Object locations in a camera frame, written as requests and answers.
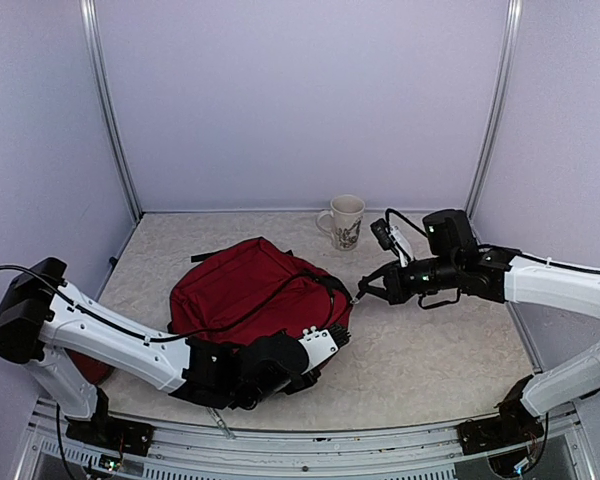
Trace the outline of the red backpack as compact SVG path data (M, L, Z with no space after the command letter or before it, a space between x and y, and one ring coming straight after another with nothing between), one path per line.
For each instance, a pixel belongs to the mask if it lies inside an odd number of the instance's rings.
M249 345L281 331L298 339L312 326L349 326L344 283L263 237L194 255L191 263L170 292L173 334Z

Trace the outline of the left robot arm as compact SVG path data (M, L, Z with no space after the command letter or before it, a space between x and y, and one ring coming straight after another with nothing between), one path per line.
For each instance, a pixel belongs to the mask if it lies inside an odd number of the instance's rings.
M25 366L101 445L120 434L101 390L73 363L72 351L123 370L156 390L214 409L251 410L288 387L303 387L339 349L326 328L284 331L246 344L211 342L195 333L173 335L103 307L65 280L66 265L49 257L13 271L0 302L0 357Z

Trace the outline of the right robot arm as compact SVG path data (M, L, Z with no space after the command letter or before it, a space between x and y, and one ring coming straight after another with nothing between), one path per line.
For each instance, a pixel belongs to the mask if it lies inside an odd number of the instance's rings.
M496 303L529 303L600 320L600 268L555 262L518 249L478 243L463 210L426 215L418 233L430 257L416 259L400 230L383 217L370 226L381 248L396 255L358 284L370 294L400 305L440 291ZM531 422L551 409L600 391L600 340L553 369L518 381L500 402L491 433L503 444L515 442Z

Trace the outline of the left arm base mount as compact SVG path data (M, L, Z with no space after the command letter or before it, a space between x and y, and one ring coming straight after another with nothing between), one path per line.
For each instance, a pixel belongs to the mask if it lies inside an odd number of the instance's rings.
M103 423L70 420L66 435L72 440L122 454L146 457L154 434L147 423L108 417Z

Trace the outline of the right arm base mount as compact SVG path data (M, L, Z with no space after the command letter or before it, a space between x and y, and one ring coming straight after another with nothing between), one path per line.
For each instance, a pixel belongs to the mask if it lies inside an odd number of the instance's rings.
M498 450L511 445L542 437L542 424L533 419L525 426L506 426L499 416L468 420L456 427L464 455L473 455Z

